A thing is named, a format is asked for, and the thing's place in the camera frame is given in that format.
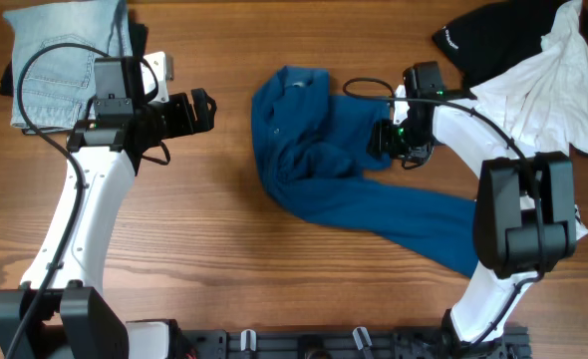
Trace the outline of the dark blue polo shirt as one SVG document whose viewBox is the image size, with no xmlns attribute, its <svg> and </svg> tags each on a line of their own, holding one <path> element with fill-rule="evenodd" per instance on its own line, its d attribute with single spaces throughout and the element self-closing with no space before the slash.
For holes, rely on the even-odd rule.
<svg viewBox="0 0 588 359">
<path fill-rule="evenodd" d="M 251 105 L 258 175 L 283 208 L 308 222 L 372 232 L 472 276 L 474 201 L 365 176 L 391 165 L 366 151 L 387 104 L 331 94 L 325 69 L 285 66 Z"/>
</svg>

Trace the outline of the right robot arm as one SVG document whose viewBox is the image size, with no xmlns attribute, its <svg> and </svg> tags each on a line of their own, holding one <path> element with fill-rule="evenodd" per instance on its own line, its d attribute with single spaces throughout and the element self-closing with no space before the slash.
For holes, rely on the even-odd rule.
<svg viewBox="0 0 588 359">
<path fill-rule="evenodd" d="M 472 239 L 479 263 L 461 300 L 442 321 L 441 345 L 452 356 L 487 355 L 505 342 L 508 316 L 533 284 L 541 281 L 577 245 L 572 163 L 560 152 L 527 157 L 513 138 L 448 90 L 435 62 L 403 72 L 405 91 L 392 107 L 407 103 L 404 119 L 374 125 L 368 151 L 399 160 L 406 170 L 431 158 L 446 143 L 468 165 L 478 165 Z M 477 120 L 480 134 L 456 124 L 451 139 L 437 130 L 437 116 L 459 110 Z M 479 158 L 481 134 L 502 140 L 514 156 Z"/>
</svg>

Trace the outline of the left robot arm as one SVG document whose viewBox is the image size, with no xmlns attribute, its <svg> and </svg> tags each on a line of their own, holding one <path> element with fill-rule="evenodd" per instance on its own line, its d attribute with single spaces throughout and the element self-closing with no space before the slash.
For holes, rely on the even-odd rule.
<svg viewBox="0 0 588 359">
<path fill-rule="evenodd" d="M 188 358 L 173 319 L 125 322 L 103 295 L 117 214 L 147 150 L 213 129 L 204 89 L 158 101 L 136 57 L 96 60 L 95 115 L 61 148 L 67 178 L 40 252 L 16 289 L 0 290 L 0 348 L 7 358 Z"/>
</svg>

